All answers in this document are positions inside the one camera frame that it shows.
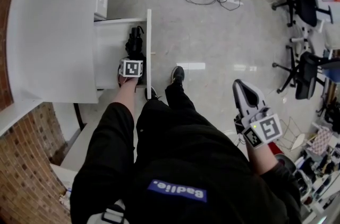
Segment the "person's left forearm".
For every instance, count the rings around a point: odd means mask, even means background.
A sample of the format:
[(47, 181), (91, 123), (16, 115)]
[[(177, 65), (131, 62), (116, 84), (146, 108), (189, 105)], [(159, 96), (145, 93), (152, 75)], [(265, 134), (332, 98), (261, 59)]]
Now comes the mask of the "person's left forearm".
[(118, 82), (121, 85), (117, 95), (112, 102), (124, 105), (134, 118), (135, 115), (135, 90), (138, 84), (137, 77), (123, 77), (118, 75)]

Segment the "person's left black shoe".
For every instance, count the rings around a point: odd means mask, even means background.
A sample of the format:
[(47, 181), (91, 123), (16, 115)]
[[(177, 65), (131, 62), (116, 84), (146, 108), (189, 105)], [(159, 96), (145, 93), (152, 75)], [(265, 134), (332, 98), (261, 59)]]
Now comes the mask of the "person's left black shoe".
[(154, 87), (150, 88), (150, 92), (151, 92), (151, 97), (148, 98), (148, 88), (144, 89), (144, 97), (145, 97), (146, 101), (149, 101), (149, 100), (159, 100), (159, 96), (157, 96), (157, 92), (154, 89)]

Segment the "white low cabinet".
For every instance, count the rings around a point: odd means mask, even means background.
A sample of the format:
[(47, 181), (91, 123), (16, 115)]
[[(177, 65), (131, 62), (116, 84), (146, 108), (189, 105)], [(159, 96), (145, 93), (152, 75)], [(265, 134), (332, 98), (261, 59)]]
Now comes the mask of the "white low cabinet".
[(74, 179), (82, 167), (89, 141), (91, 138), (91, 127), (88, 123), (75, 139), (62, 163), (58, 165), (50, 164), (54, 174), (57, 176), (67, 191), (72, 191)]

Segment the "person's black shoe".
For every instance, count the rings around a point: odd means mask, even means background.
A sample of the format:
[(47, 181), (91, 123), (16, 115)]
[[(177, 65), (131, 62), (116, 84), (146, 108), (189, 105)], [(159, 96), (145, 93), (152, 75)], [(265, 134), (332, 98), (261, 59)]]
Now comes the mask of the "person's black shoe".
[(183, 85), (185, 79), (184, 69), (181, 66), (176, 66), (173, 68), (171, 73), (171, 84), (177, 83)]
[(151, 97), (148, 98), (148, 88), (144, 89), (144, 97), (145, 97), (146, 101), (149, 101), (149, 100), (159, 100), (159, 96), (157, 96), (157, 92), (154, 89), (154, 87), (150, 88), (150, 92), (151, 92)]

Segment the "person's black shirt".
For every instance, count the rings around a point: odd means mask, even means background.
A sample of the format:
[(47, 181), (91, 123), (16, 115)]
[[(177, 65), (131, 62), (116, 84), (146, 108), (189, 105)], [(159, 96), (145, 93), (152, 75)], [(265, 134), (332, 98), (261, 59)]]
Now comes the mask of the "person's black shirt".
[(281, 164), (257, 175), (210, 125), (157, 100), (145, 105), (134, 153), (131, 112), (115, 102), (89, 143), (71, 193), (72, 224), (87, 224), (118, 200), (130, 224), (301, 224), (300, 192)]

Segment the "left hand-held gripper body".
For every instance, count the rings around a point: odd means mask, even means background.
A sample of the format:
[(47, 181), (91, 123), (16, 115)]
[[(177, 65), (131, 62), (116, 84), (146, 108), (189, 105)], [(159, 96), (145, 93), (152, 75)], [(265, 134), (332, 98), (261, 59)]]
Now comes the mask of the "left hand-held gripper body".
[(122, 77), (142, 77), (143, 61), (124, 58), (120, 60), (118, 73)]

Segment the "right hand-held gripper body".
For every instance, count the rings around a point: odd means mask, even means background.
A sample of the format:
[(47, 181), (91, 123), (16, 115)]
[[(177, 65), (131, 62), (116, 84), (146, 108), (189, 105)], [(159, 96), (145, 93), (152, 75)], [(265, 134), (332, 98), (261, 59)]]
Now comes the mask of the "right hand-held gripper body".
[(269, 107), (263, 107), (256, 113), (234, 119), (237, 134), (242, 134), (246, 143), (257, 149), (282, 136), (282, 128), (277, 114)]

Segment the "black umbrella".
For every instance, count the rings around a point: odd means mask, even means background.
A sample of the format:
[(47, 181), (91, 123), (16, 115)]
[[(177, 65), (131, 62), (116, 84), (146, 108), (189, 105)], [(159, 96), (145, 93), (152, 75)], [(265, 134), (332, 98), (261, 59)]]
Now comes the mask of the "black umbrella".
[(142, 53), (143, 40), (141, 34), (144, 34), (143, 28), (137, 26), (131, 29), (129, 39), (125, 44), (125, 50), (127, 52), (127, 58), (135, 61), (146, 61), (144, 54)]

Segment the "person's right black shoe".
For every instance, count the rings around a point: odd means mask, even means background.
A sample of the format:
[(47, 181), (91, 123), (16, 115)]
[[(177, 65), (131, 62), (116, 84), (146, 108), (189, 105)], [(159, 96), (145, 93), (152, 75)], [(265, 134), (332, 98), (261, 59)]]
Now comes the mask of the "person's right black shoe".
[(177, 83), (183, 85), (185, 79), (184, 69), (181, 66), (176, 66), (173, 68), (171, 73), (171, 84)]

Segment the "person's right forearm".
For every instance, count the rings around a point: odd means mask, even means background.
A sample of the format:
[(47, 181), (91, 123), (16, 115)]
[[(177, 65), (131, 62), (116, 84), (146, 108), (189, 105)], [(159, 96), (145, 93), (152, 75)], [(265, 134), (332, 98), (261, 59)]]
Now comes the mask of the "person's right forearm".
[(249, 162), (258, 175), (262, 175), (272, 170), (278, 164), (277, 159), (267, 144), (255, 149), (249, 142), (247, 142), (246, 150)]

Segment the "white desk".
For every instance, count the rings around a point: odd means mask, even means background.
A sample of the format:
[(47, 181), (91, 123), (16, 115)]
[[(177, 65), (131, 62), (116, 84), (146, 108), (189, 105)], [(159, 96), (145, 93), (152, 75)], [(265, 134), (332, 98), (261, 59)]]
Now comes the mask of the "white desk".
[(108, 0), (12, 0), (6, 33), (13, 103), (0, 136), (43, 102), (96, 103), (94, 22)]

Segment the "person's black trousers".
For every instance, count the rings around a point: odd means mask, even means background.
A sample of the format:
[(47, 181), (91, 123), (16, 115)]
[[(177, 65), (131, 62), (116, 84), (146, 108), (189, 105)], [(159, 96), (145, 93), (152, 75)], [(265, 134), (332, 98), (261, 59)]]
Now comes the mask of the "person's black trousers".
[(157, 97), (145, 103), (137, 121), (139, 144), (153, 137), (161, 137), (182, 126), (204, 123), (204, 118), (196, 111), (181, 83), (170, 84), (165, 89), (165, 95), (166, 104)]

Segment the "cluttered storage pile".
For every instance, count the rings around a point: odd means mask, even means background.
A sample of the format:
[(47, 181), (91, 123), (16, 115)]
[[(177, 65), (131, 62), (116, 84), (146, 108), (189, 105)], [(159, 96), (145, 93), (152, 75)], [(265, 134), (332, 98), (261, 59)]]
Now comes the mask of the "cluttered storage pile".
[(340, 136), (327, 125), (312, 123), (294, 172), (301, 195), (303, 224), (333, 221), (340, 206)]

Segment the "white office chair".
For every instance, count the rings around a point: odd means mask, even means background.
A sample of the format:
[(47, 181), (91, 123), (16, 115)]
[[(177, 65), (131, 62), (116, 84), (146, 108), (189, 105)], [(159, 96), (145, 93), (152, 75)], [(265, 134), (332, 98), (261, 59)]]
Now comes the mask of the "white office chair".
[(303, 25), (302, 36), (290, 38), (295, 47), (295, 54), (300, 57), (305, 51), (321, 54), (330, 58), (334, 51), (340, 50), (340, 23), (331, 24), (321, 21), (316, 27)]

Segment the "white drawer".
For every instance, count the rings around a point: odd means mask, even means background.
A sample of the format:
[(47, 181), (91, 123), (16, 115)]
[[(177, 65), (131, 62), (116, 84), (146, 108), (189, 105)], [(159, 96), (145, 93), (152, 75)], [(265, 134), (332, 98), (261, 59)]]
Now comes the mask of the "white drawer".
[(148, 88), (148, 98), (151, 97), (151, 10), (147, 17), (141, 19), (118, 19), (97, 21), (94, 23), (95, 50), (93, 53), (95, 65), (95, 83), (98, 90), (115, 89), (119, 87), (118, 67), (120, 60), (128, 58), (125, 44), (129, 39), (131, 29), (137, 26), (143, 28), (142, 53), (143, 75), (138, 77), (138, 88)]

